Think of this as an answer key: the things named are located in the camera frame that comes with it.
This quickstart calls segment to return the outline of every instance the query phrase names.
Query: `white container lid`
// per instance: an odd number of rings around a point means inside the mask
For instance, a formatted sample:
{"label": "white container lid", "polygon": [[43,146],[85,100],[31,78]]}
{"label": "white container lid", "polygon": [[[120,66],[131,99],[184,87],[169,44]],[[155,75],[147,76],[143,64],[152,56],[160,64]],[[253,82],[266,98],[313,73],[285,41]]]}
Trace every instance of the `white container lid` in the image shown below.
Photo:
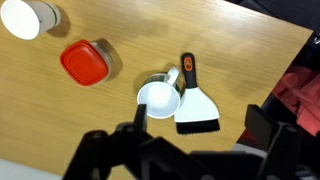
{"label": "white container lid", "polygon": [[40,31],[37,14],[21,0],[6,0],[1,6],[1,19],[4,26],[21,39],[34,39]]}

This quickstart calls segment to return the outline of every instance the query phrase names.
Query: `black handle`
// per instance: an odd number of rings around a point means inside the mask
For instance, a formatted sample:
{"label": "black handle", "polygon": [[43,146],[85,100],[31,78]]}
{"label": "black handle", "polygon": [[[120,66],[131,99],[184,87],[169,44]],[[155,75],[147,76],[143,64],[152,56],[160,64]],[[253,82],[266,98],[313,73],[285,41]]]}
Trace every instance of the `black handle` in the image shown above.
{"label": "black handle", "polygon": [[184,53],[181,56],[182,71],[186,80],[186,88],[196,88],[196,63],[192,53]]}

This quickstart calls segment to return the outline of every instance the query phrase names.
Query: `red plastic container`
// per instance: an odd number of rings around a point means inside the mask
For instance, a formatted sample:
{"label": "red plastic container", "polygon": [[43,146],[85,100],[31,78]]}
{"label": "red plastic container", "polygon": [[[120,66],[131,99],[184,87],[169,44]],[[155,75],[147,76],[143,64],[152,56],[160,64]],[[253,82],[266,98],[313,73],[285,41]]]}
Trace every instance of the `red plastic container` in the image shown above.
{"label": "red plastic container", "polygon": [[60,62],[70,77],[83,86],[100,84],[111,72],[111,57],[96,41],[72,44],[61,54]]}

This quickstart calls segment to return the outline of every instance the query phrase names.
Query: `white cup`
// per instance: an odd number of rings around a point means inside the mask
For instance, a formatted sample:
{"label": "white cup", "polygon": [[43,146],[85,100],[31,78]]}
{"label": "white cup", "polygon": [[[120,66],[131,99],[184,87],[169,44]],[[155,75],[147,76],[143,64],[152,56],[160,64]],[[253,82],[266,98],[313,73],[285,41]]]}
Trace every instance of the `white cup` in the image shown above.
{"label": "white cup", "polygon": [[6,0],[1,6],[1,19],[13,35],[31,40],[57,26],[61,21],[61,14],[50,3]]}
{"label": "white cup", "polygon": [[155,119],[168,118],[180,108],[180,88],[177,85],[179,69],[173,67],[168,74],[150,76],[139,90],[138,104],[147,105],[147,115]]}

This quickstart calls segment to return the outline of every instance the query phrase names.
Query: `black bristles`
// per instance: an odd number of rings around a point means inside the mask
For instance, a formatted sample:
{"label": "black bristles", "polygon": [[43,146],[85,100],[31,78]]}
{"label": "black bristles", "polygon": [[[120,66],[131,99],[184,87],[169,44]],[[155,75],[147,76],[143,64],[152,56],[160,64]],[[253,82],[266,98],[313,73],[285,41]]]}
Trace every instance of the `black bristles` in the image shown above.
{"label": "black bristles", "polygon": [[213,131],[219,131],[220,126],[218,119],[195,122],[177,122],[177,132],[179,134],[198,134]]}

